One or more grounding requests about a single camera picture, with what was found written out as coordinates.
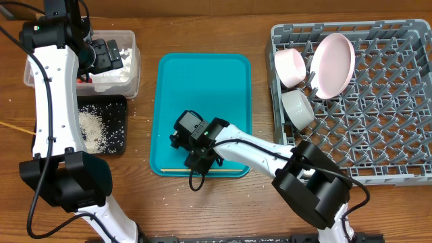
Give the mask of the large white plate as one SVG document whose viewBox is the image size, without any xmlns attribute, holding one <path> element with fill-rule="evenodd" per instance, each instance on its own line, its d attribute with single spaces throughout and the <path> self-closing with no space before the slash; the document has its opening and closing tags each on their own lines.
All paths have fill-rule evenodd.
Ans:
<svg viewBox="0 0 432 243">
<path fill-rule="evenodd" d="M 310 86 L 317 89 L 316 96 L 320 99 L 338 96 L 351 80 L 354 64 L 354 47 L 343 34 L 333 33 L 325 37 L 310 65 L 310 71 L 315 74 Z"/>
</svg>

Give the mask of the white tissue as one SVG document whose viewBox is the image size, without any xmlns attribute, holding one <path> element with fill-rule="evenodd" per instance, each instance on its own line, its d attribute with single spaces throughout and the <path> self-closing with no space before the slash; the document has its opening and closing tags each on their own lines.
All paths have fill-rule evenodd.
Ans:
<svg viewBox="0 0 432 243">
<path fill-rule="evenodd" d="M 96 92 L 105 92 L 118 84 L 125 84 L 130 79 L 132 53 L 132 48 L 121 49 L 119 54 L 123 63 L 122 68 L 90 75 Z"/>
</svg>

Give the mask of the grey bowl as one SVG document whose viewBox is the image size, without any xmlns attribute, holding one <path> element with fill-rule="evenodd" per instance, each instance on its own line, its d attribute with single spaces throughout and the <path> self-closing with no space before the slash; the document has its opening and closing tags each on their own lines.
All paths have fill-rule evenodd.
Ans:
<svg viewBox="0 0 432 243">
<path fill-rule="evenodd" d="M 315 119 L 313 108 L 307 97 L 299 90 L 281 95 L 283 109 L 297 130 L 303 130 Z"/>
</svg>

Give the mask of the pink bowl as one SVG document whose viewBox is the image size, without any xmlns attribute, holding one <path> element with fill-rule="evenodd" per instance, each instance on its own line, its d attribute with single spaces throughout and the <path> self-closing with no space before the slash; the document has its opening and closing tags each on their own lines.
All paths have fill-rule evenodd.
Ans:
<svg viewBox="0 0 432 243">
<path fill-rule="evenodd" d="M 306 66 L 296 49 L 284 49 L 275 53 L 275 70 L 281 83 L 291 88 L 306 77 Z"/>
</svg>

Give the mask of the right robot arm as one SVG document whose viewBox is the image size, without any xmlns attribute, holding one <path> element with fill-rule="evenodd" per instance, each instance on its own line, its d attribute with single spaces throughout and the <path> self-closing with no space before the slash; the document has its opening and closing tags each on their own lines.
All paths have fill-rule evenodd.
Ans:
<svg viewBox="0 0 432 243">
<path fill-rule="evenodd" d="M 362 202 L 349 207 L 353 185 L 365 186 L 347 176 L 313 143 L 267 142 L 224 119 L 207 122 L 192 110 L 185 110 L 173 128 L 171 145 L 188 151 L 184 164 L 191 173 L 206 176 L 214 163 L 241 163 L 272 178 L 272 186 L 291 210 L 317 228 L 319 242 L 356 241 L 348 216 L 365 206 L 371 195 L 366 192 Z"/>
</svg>

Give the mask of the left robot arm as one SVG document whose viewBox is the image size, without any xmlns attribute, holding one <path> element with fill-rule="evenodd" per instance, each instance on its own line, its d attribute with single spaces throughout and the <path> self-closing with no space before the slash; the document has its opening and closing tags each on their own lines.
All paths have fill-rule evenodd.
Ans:
<svg viewBox="0 0 432 243">
<path fill-rule="evenodd" d="M 34 200 L 85 220 L 104 242 L 145 242 L 112 194 L 108 163 L 87 152 L 78 119 L 77 81 L 122 66 L 115 42 L 92 38 L 89 10 L 75 0 L 45 1 L 39 19 L 24 23 L 13 41 L 34 77 L 32 159 L 19 164 Z"/>
</svg>

